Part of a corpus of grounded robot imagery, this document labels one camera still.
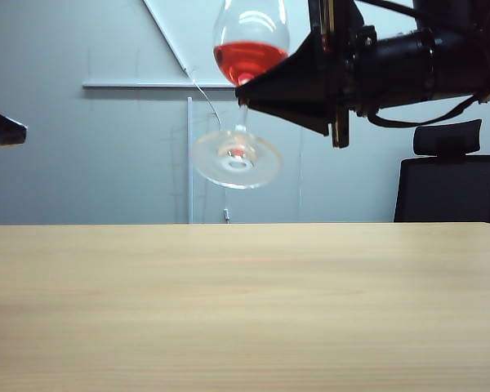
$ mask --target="red liquid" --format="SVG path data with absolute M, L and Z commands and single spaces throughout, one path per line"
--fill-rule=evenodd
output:
M 261 42 L 232 42 L 214 48 L 221 72 L 239 86 L 287 58 L 283 49 Z

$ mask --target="wooden table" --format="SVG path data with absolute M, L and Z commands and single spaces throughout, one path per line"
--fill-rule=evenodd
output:
M 0 227 L 0 391 L 490 391 L 490 225 Z

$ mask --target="robotic arm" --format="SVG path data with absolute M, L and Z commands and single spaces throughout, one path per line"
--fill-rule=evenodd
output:
M 490 100 L 490 0 L 413 0 L 407 8 L 360 0 L 416 18 L 417 30 L 379 40 L 354 0 L 309 0 L 310 34 L 292 56 L 236 89 L 251 109 L 349 145 L 349 111 L 382 127 L 453 118 Z M 428 122 L 386 120 L 383 108 L 470 96 Z

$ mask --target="wall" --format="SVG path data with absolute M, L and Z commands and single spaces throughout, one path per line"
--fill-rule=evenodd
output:
M 306 1 L 286 3 L 294 50 L 308 29 Z M 197 80 L 223 81 L 211 54 L 218 2 L 152 4 Z M 413 28 L 408 18 L 361 7 L 380 35 Z M 0 112 L 29 126 L 25 145 L 0 149 L 0 224 L 186 222 L 186 98 L 195 99 L 196 136 L 216 129 L 207 103 L 191 90 L 86 90 L 84 81 L 185 76 L 141 0 L 0 0 Z M 233 93 L 209 96 L 232 127 Z M 385 114 L 427 119 L 451 105 Z M 490 104 L 460 120 L 471 118 L 483 118 L 482 151 L 490 153 Z M 225 190 L 196 175 L 195 221 L 222 221 L 224 207 L 234 222 L 391 221 L 413 130 L 351 120 L 351 146 L 333 150 L 329 139 L 251 113 L 250 129 L 278 147 L 283 172 L 253 191 Z

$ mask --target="black office chair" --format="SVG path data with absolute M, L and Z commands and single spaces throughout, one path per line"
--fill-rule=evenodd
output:
M 418 127 L 401 162 L 394 222 L 490 223 L 490 155 L 479 151 L 481 120 Z

